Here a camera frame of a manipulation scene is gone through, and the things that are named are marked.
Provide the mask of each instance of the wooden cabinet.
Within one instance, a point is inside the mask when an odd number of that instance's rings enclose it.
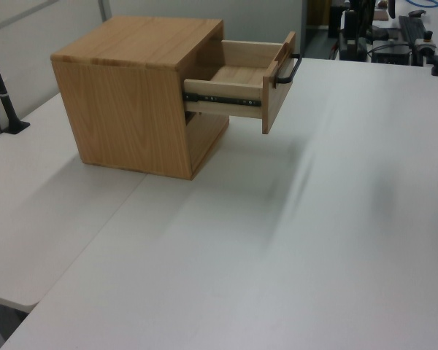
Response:
[[[222,20],[114,17],[51,59],[84,163],[192,179],[229,115],[269,132],[294,41],[226,41]]]

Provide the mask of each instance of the white table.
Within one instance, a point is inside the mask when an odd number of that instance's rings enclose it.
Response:
[[[438,350],[438,78],[305,59],[260,125],[147,175],[3,350]]]
[[[29,312],[142,181],[82,164],[60,95],[0,135],[0,304]]]

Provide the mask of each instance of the black handle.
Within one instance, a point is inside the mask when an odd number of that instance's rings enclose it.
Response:
[[[299,69],[299,66],[300,66],[300,63],[301,63],[301,60],[303,57],[299,53],[291,53],[290,58],[297,58],[297,63],[295,63],[295,66],[292,69],[291,75],[289,75],[288,77],[285,77],[285,78],[275,77],[274,78],[274,85],[288,84],[289,82],[292,82],[293,76],[297,72],[297,69]]]

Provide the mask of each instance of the wall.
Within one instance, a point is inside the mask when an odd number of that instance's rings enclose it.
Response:
[[[97,0],[59,0],[5,27],[0,26],[0,72],[19,118],[58,93],[50,55],[101,22]],[[7,118],[3,108],[1,115],[5,127]]]
[[[224,20],[226,39],[283,42],[305,32],[307,0],[106,0],[113,15],[144,15]]]

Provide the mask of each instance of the open drawer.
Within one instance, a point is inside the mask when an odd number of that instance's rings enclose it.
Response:
[[[295,36],[283,44],[209,40],[183,81],[185,111],[262,119],[268,133],[301,62]]]

